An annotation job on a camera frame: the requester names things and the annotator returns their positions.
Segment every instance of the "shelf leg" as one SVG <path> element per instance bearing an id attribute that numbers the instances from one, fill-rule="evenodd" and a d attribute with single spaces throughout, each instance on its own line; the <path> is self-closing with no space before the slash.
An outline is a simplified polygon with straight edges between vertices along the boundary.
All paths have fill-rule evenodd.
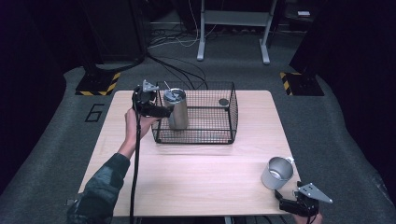
<path id="1" fill-rule="evenodd" d="M 275 6 L 276 6 L 276 0 L 273 0 L 273 3 L 271 5 L 271 10 L 268 15 L 267 24 L 265 25 L 264 35 L 262 39 L 260 39 L 260 47 L 262 50 L 262 62 L 266 65 L 270 64 L 270 57 L 268 56 L 268 49 L 267 49 L 267 39 L 268 39 L 268 34 L 270 33 L 272 19 L 274 17 Z"/>
<path id="2" fill-rule="evenodd" d="M 199 40 L 199 48 L 197 61 L 201 62 L 204 60 L 205 53 L 205 0 L 201 3 L 201 37 Z"/>

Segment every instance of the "sleeve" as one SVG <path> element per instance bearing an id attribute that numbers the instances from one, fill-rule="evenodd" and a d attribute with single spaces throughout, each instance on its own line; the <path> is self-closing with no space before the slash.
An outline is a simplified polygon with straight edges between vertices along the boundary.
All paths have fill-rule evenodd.
<path id="1" fill-rule="evenodd" d="M 113 217 L 123 179 L 131 162 L 114 154 L 87 182 L 84 191 L 67 211 L 67 223 L 100 223 Z"/>

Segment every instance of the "mug handle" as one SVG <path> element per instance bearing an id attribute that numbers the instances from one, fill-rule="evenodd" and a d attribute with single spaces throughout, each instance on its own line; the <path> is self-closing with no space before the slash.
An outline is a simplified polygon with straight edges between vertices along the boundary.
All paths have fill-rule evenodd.
<path id="1" fill-rule="evenodd" d="M 293 164 L 293 162 L 294 162 L 294 158 L 293 157 L 287 157 L 287 158 L 285 158 L 285 160 L 290 162 L 290 164 Z"/>

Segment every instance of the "human arm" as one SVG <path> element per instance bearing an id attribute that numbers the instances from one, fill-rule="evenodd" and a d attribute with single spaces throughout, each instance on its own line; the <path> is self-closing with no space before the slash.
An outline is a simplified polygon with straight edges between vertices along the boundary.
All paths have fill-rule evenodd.
<path id="1" fill-rule="evenodd" d="M 144 137 L 156 118 L 142 117 L 141 134 Z M 78 200 L 67 211 L 67 223 L 104 223 L 113 216 L 113 210 L 123 186 L 123 178 L 130 166 L 136 143 L 136 116 L 132 109 L 125 114 L 125 139 L 115 153 L 87 182 Z"/>
<path id="2" fill-rule="evenodd" d="M 294 221 L 296 224 L 306 224 L 308 217 L 300 217 L 298 215 L 293 215 Z M 309 224 L 321 224 L 323 220 L 323 216 L 321 213 L 318 213 L 316 216 L 312 216 L 310 218 Z"/>

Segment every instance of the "silver cylinder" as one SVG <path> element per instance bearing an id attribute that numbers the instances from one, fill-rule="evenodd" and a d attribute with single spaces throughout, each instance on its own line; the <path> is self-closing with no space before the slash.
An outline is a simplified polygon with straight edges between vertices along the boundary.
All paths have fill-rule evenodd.
<path id="1" fill-rule="evenodd" d="M 164 104 L 173 109 L 169 117 L 169 128 L 173 130 L 187 129 L 189 115 L 187 113 L 186 92 L 181 89 L 165 90 L 163 93 Z"/>
<path id="2" fill-rule="evenodd" d="M 280 189 L 293 176 L 293 158 L 273 157 L 262 172 L 262 183 L 268 189 Z"/>

